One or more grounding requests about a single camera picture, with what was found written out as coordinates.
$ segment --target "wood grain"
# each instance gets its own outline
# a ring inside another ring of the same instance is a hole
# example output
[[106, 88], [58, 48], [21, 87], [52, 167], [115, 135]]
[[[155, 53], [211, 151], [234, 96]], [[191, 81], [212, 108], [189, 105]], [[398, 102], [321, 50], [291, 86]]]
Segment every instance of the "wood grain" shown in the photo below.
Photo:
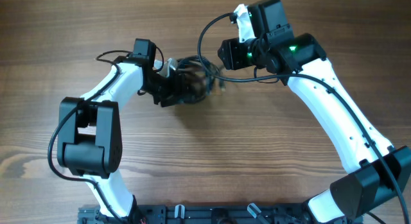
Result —
[[[77, 208], [96, 203], [46, 161], [60, 101], [109, 71], [96, 55], [132, 49], [136, 37], [166, 58], [194, 55], [210, 20], [255, 1], [0, 0], [0, 223], [74, 223]], [[317, 38], [348, 93], [397, 147], [411, 143], [409, 1], [283, 0], [295, 34]], [[236, 35], [229, 22], [216, 24], [205, 56], [219, 63], [221, 41]], [[280, 84], [227, 83], [201, 104], [170, 108], [136, 96], [121, 125], [121, 172], [139, 204], [301, 202], [345, 175], [314, 116]], [[402, 222], [396, 199], [375, 212]]]

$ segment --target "wire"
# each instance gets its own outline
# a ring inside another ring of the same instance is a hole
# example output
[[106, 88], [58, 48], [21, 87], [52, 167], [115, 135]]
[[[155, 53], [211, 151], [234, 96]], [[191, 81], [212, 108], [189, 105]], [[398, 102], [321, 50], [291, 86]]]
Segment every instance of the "wire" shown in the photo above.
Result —
[[[255, 77], [255, 78], [257, 78], [257, 70], [258, 70], [258, 67], [256, 66], [256, 67], [254, 68], [254, 77]], [[273, 82], [262, 82], [262, 81], [258, 81], [258, 83], [277, 83], [278, 81], [280, 81], [279, 78], [277, 78], [277, 80], [276, 80], [276, 81], [273, 81]]]
[[[202, 70], [202, 64], [200, 62], [200, 58], [197, 55], [194, 56], [189, 56], [186, 58], [181, 58], [178, 59], [177, 62], [177, 73], [184, 73], [184, 74], [190, 74], [192, 77], [192, 79], [194, 79], [197, 82], [201, 82], [201, 81], [205, 81], [204, 83], [204, 87], [205, 87], [205, 92], [207, 94], [210, 94], [213, 86], [214, 86], [214, 82], [215, 82], [215, 75], [221, 76], [221, 69], [219, 67], [217, 67], [215, 64], [211, 63], [208, 59], [206, 59], [205, 57], [202, 56], [202, 60], [203, 63], [208, 66], [211, 69], [211, 74], [204, 72]], [[191, 68], [191, 69], [186, 69], [186, 66], [193, 66], [195, 68]], [[198, 75], [196, 75], [194, 72], [201, 72], [201, 73], [205, 73], [204, 77], [200, 77]], [[220, 87], [224, 88], [225, 85], [223, 83], [223, 81], [220, 80]], [[198, 103], [200, 101], [202, 101], [205, 97], [196, 99], [194, 101], [184, 101], [185, 103]]]
[[261, 33], [261, 35], [258, 38], [258, 44], [257, 45], [258, 45], [259, 52], [261, 52], [262, 55], [266, 55], [268, 53], [268, 51], [270, 51], [270, 47], [268, 47], [267, 50], [264, 50], [263, 41], [264, 41], [264, 33]]
[[156, 72], [156, 73], [159, 73], [159, 72], [161, 72], [162, 68], [164, 67], [164, 55], [162, 54], [162, 51], [161, 51], [161, 49], [160, 49], [159, 47], [156, 46], [155, 48], [157, 48], [157, 50], [159, 50], [159, 52], [160, 52], [160, 54], [161, 54], [161, 60], [162, 60], [161, 67], [160, 67], [159, 69], [157, 69], [157, 70], [154, 71], [154, 72]]
[[56, 167], [53, 164], [53, 145], [54, 142], [57, 138], [58, 133], [61, 131], [62, 127], [64, 126], [64, 124], [68, 121], [68, 119], [75, 113], [77, 112], [77, 110], [81, 109], [83, 106], [85, 106], [86, 104], [88, 104], [90, 101], [92, 101], [94, 98], [98, 97], [100, 94], [102, 94], [102, 92], [104, 92], [114, 81], [116, 81], [117, 77], [121, 74], [120, 72], [120, 67], [118, 66], [117, 63], [110, 61], [110, 60], [105, 60], [105, 59], [101, 59], [101, 57], [103, 57], [104, 55], [110, 54], [110, 53], [128, 53], [131, 54], [130, 51], [123, 51], [123, 50], [113, 50], [113, 51], [106, 51], [102, 54], [100, 54], [99, 56], [96, 57], [97, 61], [100, 62], [105, 62], [105, 63], [109, 63], [114, 65], [114, 67], [116, 67], [117, 71], [115, 73], [115, 75], [113, 76], [113, 78], [111, 78], [111, 80], [109, 82], [107, 82], [101, 89], [99, 89], [95, 94], [93, 94], [90, 98], [86, 99], [85, 101], [77, 104], [77, 106], [75, 106], [74, 109], [72, 109], [57, 125], [56, 130], [53, 132], [53, 135], [50, 138], [50, 142], [49, 142], [49, 146], [48, 146], [48, 154], [47, 154], [47, 160], [48, 160], [48, 164], [50, 169], [52, 170], [52, 172], [54, 172], [54, 174], [64, 180], [69, 180], [69, 181], [73, 181], [73, 182], [87, 182], [93, 185], [94, 189], [97, 191], [98, 196], [101, 198], [102, 202], [104, 203], [104, 206], [106, 206], [107, 210], [109, 210], [109, 212], [113, 215], [113, 217], [120, 223], [126, 223], [125, 221], [123, 221], [116, 212], [114, 212], [114, 210], [112, 209], [111, 205], [108, 203], [107, 199], [104, 197], [103, 192], [101, 191], [100, 187], [98, 186], [98, 183], [90, 180], [90, 179], [86, 179], [86, 178], [74, 178], [74, 177], [67, 177], [63, 174], [61, 174]]
[[366, 214], [368, 214], [369, 216], [371, 216], [372, 218], [374, 218], [378, 223], [380, 224], [385, 224], [385, 222], [383, 220], [381, 220], [379, 217], [377, 217], [377, 215], [371, 213], [371, 212], [366, 212]]
[[[212, 73], [207, 68], [207, 66], [204, 64], [204, 62], [202, 60], [202, 55], [201, 55], [201, 43], [202, 43], [203, 37], [206, 34], [206, 31], [214, 23], [216, 23], [219, 20], [221, 20], [223, 18], [226, 18], [230, 15], [232, 15], [232, 12], [231, 13], [225, 13], [225, 14], [213, 19], [209, 24], [207, 24], [207, 26], [205, 26], [205, 28], [202, 30], [202, 32], [200, 34], [200, 37], [198, 38], [197, 55], [199, 56], [199, 60], [200, 60], [201, 64], [203, 65], [204, 71], [208, 72], [209, 74], [212, 74]], [[329, 86], [327, 83], [323, 82], [322, 80], [319, 80], [315, 77], [304, 75], [304, 74], [282, 74], [282, 75], [277, 74], [277, 75], [272, 75], [272, 76], [262, 76], [262, 77], [257, 77], [257, 78], [248, 78], [248, 79], [226, 78], [226, 77], [223, 77], [223, 76], [214, 76], [214, 77], [218, 78], [218, 79], [221, 79], [221, 80], [228, 81], [228, 82], [238, 82], [238, 83], [241, 83], [241, 82], [254, 82], [254, 81], [274, 79], [274, 78], [279, 79], [279, 78], [288, 78], [288, 77], [299, 77], [299, 78], [305, 78], [305, 79], [313, 80], [313, 81], [321, 84], [322, 86], [324, 86], [328, 90], [328, 92], [334, 94], [334, 96], [341, 102], [341, 104], [345, 107], [345, 109], [350, 113], [351, 117], [354, 119], [355, 123], [357, 124], [357, 126], [359, 127], [361, 132], [363, 133], [363, 135], [364, 135], [365, 139], [367, 140], [367, 142], [369, 143], [369, 146], [372, 148], [374, 153], [377, 155], [377, 158], [381, 161], [381, 164], [382, 164], [385, 172], [388, 174], [388, 176], [390, 178], [390, 181], [391, 181], [391, 183], [394, 187], [394, 190], [395, 190], [395, 192], [398, 196], [399, 203], [401, 204], [401, 208], [403, 210], [404, 222], [405, 222], [405, 224], [410, 223], [410, 220], [409, 220], [409, 217], [408, 217], [407, 204], [405, 203], [403, 193], [401, 192], [401, 189], [399, 188], [398, 183], [397, 183], [394, 175], [392, 174], [390, 168], [388, 167], [387, 163], [385, 162], [385, 160], [384, 160], [383, 156], [381, 155], [380, 151], [378, 151], [378, 149], [375, 145], [375, 142], [371, 139], [371, 137], [368, 134], [367, 130], [365, 129], [364, 125], [361, 123], [361, 121], [359, 120], [357, 115], [354, 113], [352, 108], [347, 104], [347, 102], [343, 99], [343, 97], [341, 97], [341, 95], [339, 95], [339, 93], [335, 91], [334, 88], [332, 88], [331, 86]]]

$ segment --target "green led light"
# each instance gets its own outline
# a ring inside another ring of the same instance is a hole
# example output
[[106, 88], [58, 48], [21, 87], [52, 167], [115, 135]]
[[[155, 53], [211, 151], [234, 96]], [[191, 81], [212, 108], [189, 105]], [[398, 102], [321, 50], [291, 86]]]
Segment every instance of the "green led light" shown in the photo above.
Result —
[[290, 51], [295, 51], [297, 49], [297, 46], [290, 46]]

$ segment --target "black mounting base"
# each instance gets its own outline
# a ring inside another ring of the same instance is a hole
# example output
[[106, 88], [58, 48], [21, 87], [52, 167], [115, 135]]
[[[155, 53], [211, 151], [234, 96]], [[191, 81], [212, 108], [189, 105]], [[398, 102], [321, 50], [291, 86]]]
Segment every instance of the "black mounting base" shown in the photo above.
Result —
[[[184, 211], [175, 213], [176, 207], [165, 205], [139, 205], [146, 217], [146, 224], [301, 224], [314, 223], [304, 210], [303, 203], [280, 203], [273, 206], [260, 206], [259, 217], [254, 218], [247, 206], [187, 206]], [[114, 218], [100, 214], [100, 207], [83, 207], [78, 210], [77, 224], [118, 224]], [[340, 218], [330, 224], [361, 224], [362, 217], [354, 222]]]

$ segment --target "table surface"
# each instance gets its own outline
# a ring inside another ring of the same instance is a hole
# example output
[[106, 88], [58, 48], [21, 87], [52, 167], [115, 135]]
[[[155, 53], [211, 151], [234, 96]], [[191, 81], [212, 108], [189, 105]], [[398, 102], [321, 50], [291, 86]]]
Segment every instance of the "table surface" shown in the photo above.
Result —
[[[166, 58], [195, 55], [209, 21], [255, 1], [0, 0], [0, 223], [75, 223], [77, 208], [96, 204], [85, 184], [57, 178], [46, 160], [61, 100], [110, 69], [96, 55], [130, 50], [136, 37]], [[410, 144], [411, 0], [282, 1], [294, 33], [316, 37], [370, 122], [395, 146]], [[204, 55], [217, 62], [221, 41], [236, 36], [228, 19], [217, 23]], [[161, 108], [145, 95], [124, 108], [120, 169], [138, 204], [302, 202], [345, 175], [288, 87], [226, 86], [197, 105]], [[411, 211], [410, 185], [404, 196]], [[397, 199], [375, 213], [402, 222]]]

